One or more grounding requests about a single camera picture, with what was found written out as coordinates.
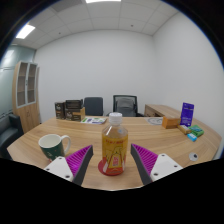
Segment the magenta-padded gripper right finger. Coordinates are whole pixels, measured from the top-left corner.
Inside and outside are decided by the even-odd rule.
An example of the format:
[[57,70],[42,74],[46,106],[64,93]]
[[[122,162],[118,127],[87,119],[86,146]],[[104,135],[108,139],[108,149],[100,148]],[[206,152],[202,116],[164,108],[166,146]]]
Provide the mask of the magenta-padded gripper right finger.
[[137,165],[140,178],[144,185],[168,176],[182,167],[167,154],[154,152],[136,144],[131,145],[131,155]]

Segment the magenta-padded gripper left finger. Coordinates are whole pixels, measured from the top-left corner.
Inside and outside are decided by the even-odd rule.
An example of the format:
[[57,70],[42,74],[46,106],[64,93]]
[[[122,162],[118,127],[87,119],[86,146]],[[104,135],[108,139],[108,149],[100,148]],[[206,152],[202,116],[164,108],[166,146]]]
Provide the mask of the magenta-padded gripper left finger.
[[81,186],[92,156],[93,146],[89,145],[67,157],[57,157],[44,170]]

